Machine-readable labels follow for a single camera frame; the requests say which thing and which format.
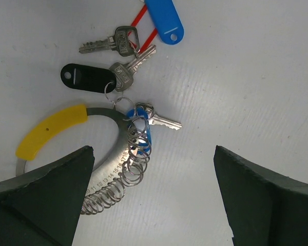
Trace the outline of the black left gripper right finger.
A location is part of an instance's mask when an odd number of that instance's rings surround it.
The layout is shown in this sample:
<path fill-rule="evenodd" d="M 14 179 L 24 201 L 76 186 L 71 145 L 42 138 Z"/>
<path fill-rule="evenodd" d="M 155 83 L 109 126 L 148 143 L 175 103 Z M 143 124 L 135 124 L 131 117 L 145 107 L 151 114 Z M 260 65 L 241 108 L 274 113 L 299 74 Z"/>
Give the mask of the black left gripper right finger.
<path fill-rule="evenodd" d="M 308 184 L 222 146 L 214 167 L 234 245 L 308 245 Z"/>

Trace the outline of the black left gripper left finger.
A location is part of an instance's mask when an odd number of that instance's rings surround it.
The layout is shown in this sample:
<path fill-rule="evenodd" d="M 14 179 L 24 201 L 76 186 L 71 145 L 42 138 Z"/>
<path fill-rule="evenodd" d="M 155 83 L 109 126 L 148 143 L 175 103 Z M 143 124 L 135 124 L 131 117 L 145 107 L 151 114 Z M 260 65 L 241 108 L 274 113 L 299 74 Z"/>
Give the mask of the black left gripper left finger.
<path fill-rule="evenodd" d="M 72 245 L 93 148 L 0 182 L 0 245 Z"/>

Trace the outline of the large steel keyring yellow handle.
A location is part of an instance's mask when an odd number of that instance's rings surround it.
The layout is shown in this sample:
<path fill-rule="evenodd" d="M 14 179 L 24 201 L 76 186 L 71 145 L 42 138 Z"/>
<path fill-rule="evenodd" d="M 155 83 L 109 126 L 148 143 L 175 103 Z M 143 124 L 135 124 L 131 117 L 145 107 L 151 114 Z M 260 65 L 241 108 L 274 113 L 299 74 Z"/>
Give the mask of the large steel keyring yellow handle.
<path fill-rule="evenodd" d="M 52 138 L 64 130 L 88 120 L 90 116 L 105 116 L 118 126 L 118 138 L 106 157 L 94 164 L 86 195 L 82 204 L 82 215 L 96 215 L 120 202 L 127 187 L 139 185 L 147 170 L 151 151 L 138 155 L 139 139 L 147 120 L 128 118 L 115 109 L 88 108 L 76 105 L 63 109 L 35 126 L 21 141 L 16 150 L 16 176 L 25 172 L 28 161 L 35 159 L 38 151 Z"/>

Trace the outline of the black key tag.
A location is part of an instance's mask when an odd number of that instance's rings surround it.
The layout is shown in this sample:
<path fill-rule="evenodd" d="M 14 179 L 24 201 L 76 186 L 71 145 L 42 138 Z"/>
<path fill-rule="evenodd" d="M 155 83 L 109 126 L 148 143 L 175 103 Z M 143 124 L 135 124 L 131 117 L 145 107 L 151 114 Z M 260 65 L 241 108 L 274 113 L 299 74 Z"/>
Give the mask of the black key tag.
<path fill-rule="evenodd" d="M 117 86 L 116 76 L 108 69 L 80 64 L 67 64 L 61 69 L 63 84 L 71 89 L 110 93 Z"/>

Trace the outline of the silver key with black tag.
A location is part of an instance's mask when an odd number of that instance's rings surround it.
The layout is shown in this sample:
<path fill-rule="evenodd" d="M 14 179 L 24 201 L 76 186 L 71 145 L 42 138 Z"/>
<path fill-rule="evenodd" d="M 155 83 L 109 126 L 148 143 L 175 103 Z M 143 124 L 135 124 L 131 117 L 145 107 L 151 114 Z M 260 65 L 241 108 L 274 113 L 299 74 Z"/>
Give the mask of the silver key with black tag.
<path fill-rule="evenodd" d="M 116 62 L 111 65 L 109 70 L 117 79 L 116 91 L 123 92 L 132 86 L 134 82 L 133 76 L 136 74 L 139 66 L 155 54 L 156 49 L 156 45 L 150 45 L 144 52 L 136 53 L 136 57 L 129 63 L 122 64 Z"/>

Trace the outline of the silver key with red tag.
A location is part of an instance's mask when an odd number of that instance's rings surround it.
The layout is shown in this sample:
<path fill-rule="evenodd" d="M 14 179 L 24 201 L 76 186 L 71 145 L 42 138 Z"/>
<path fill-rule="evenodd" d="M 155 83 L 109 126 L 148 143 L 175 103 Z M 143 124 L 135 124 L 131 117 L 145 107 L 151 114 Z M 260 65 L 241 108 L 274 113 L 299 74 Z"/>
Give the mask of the silver key with red tag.
<path fill-rule="evenodd" d="M 134 44 L 129 40 L 129 35 L 134 33 L 136 42 Z M 122 57 L 128 57 L 139 52 L 140 43 L 136 27 L 120 26 L 115 29 L 114 35 L 105 40 L 83 43 L 79 47 L 81 54 L 99 52 L 104 50 L 117 51 Z"/>

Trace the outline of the red key tag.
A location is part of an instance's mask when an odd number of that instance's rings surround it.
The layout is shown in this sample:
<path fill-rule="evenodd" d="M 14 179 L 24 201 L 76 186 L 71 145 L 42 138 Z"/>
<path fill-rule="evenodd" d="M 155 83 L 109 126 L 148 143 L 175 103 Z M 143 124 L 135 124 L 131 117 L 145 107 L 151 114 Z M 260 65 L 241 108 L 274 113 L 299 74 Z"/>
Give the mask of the red key tag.
<path fill-rule="evenodd" d="M 145 4 L 140 9 L 131 23 L 132 27 L 136 27 L 138 31 L 140 49 L 139 53 L 143 53 L 156 38 L 158 31 L 150 17 L 149 10 Z"/>

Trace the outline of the blue key tag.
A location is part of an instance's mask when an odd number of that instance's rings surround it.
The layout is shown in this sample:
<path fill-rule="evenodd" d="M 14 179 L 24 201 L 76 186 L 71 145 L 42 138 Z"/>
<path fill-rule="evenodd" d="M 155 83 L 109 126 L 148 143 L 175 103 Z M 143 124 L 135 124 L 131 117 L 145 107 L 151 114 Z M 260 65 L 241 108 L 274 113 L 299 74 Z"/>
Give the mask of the blue key tag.
<path fill-rule="evenodd" d="M 145 5 L 161 41 L 176 45 L 184 37 L 184 28 L 172 0 L 147 0 Z"/>

